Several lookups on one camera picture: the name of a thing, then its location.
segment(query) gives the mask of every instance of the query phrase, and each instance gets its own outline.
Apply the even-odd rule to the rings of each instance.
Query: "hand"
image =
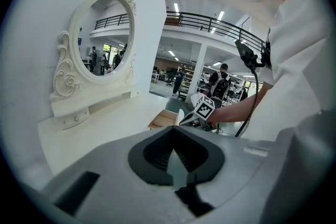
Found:
[[[217,125],[218,122],[220,122],[220,112],[218,109],[215,109],[215,111],[210,115],[210,117],[206,120],[207,122]]]

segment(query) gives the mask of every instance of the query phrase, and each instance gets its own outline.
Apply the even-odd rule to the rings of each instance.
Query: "backpack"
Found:
[[[97,64],[97,59],[98,59],[98,56],[97,56],[97,53],[93,53],[93,57],[92,57],[92,66],[95,67],[96,64]]]
[[[226,77],[223,78],[221,72],[217,72],[218,80],[216,83],[211,87],[210,94],[211,98],[217,99],[222,101],[229,90],[229,82],[230,76],[226,74]]]
[[[114,55],[113,57],[113,62],[115,63],[115,68],[120,64],[121,62],[121,57],[119,54]]]

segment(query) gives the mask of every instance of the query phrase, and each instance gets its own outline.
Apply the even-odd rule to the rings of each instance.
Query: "mirror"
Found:
[[[96,76],[108,76],[127,52],[130,22],[125,7],[118,0],[98,0],[78,26],[78,50],[83,65]]]

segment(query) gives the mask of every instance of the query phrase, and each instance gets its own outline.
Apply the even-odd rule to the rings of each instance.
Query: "ornate mirror frame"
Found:
[[[60,35],[60,58],[54,75],[54,92],[50,95],[54,116],[64,116],[87,109],[90,105],[125,92],[134,92],[133,68],[136,5],[134,0],[118,0],[129,17],[129,42],[125,55],[107,76],[96,76],[85,67],[78,50],[80,24],[89,8],[98,0],[86,0],[71,17],[69,30]]]

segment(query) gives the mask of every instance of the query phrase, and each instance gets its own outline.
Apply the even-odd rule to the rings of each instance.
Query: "railing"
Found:
[[[117,25],[118,26],[118,25],[128,24],[128,23],[129,23],[129,20],[128,20],[127,13],[120,14],[120,15],[115,15],[115,16],[108,17],[108,18],[105,18],[105,19],[102,19],[102,20],[98,20],[96,22],[95,30],[99,29],[99,28],[105,28],[105,27],[108,27],[108,26],[112,26],[112,25]]]
[[[127,14],[120,14],[112,17],[108,17],[102,20],[98,20],[96,23],[96,29],[105,28],[113,25],[128,24],[129,19]],[[165,25],[188,27],[197,29],[200,31],[206,31],[212,34],[216,34],[223,37],[229,37],[233,40],[241,40],[246,45],[254,48],[258,51],[261,50],[261,46],[264,44],[264,41],[258,38],[257,36],[251,34],[250,32],[225,22],[223,20],[217,20],[216,18],[187,13],[187,12],[167,12],[167,18]]]

